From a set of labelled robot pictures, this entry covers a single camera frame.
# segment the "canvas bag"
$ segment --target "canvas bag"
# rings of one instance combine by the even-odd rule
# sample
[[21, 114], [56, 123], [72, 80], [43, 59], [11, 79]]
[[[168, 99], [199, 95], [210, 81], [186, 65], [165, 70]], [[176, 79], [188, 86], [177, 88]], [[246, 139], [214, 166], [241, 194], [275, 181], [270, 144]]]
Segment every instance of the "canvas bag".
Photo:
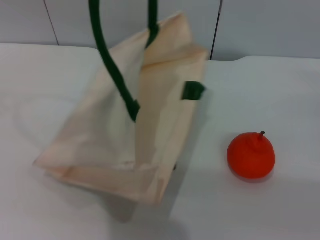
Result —
[[149, 31], [113, 47], [108, 56], [99, 0], [89, 5], [108, 70], [97, 72], [83, 100], [34, 164], [65, 183], [158, 204], [204, 90], [199, 82], [207, 52], [193, 43], [183, 14], [158, 25], [157, 1], [149, 0]]

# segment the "white wall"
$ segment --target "white wall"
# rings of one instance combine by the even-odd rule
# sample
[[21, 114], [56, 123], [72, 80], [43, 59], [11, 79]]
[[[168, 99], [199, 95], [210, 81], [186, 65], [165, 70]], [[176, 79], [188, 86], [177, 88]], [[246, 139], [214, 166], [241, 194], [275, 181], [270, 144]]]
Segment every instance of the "white wall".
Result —
[[43, 0], [0, 0], [0, 43], [56, 45]]
[[319, 0], [224, 0], [214, 60], [320, 58]]
[[[95, 47], [88, 0], [46, 0], [60, 45]], [[212, 48], [220, 0], [159, 0], [159, 19], [186, 12], [195, 40]], [[102, 0], [105, 40], [112, 47], [147, 27], [147, 0]]]

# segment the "green strap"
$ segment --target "green strap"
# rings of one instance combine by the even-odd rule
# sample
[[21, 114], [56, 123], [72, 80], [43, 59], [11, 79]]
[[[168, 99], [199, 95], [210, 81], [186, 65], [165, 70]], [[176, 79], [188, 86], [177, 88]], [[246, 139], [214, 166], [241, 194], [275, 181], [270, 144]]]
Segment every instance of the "green strap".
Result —
[[186, 81], [182, 93], [182, 100], [198, 101], [206, 88], [198, 81]]
[[[159, 26], [157, 25], [158, 1], [149, 0], [148, 4], [148, 27], [150, 30], [150, 36], [147, 41], [146, 48], [156, 39], [159, 32]], [[131, 119], [135, 122], [140, 109], [140, 105], [137, 100], [133, 99], [130, 92], [128, 91], [124, 77], [122, 76], [108, 51], [100, 21], [100, 0], [89, 0], [89, 9], [93, 35], [101, 58], [117, 89], [119, 90], [121, 97], [125, 102], [127, 111]]]

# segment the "bag handle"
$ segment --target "bag handle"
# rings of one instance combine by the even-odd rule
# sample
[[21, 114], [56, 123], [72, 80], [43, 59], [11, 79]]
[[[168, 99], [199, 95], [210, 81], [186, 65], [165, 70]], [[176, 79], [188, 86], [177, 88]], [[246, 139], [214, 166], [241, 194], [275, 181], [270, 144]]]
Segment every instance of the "bag handle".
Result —
[[[119, 68], [113, 61], [108, 51], [100, 21], [100, 0], [89, 0], [89, 9], [93, 35], [103, 63], [113, 79], [117, 89], [119, 90], [132, 121], [136, 122], [140, 105], [138, 101], [134, 100], [130, 94], [124, 77], [122, 76]], [[158, 0], [148, 0], [148, 27], [150, 30], [150, 35], [145, 48], [149, 47], [158, 35], [159, 26], [157, 24], [157, 18]]]

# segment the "white table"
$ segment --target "white table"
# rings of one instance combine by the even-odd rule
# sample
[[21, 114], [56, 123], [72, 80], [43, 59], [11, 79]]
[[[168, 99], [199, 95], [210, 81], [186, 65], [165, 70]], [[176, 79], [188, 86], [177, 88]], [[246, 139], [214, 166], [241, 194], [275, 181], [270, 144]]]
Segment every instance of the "white table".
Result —
[[[208, 90], [160, 207], [61, 184], [32, 167], [102, 64], [90, 48], [0, 44], [0, 239], [320, 238], [320, 60], [207, 64]], [[226, 162], [239, 133], [265, 131], [271, 177]]]

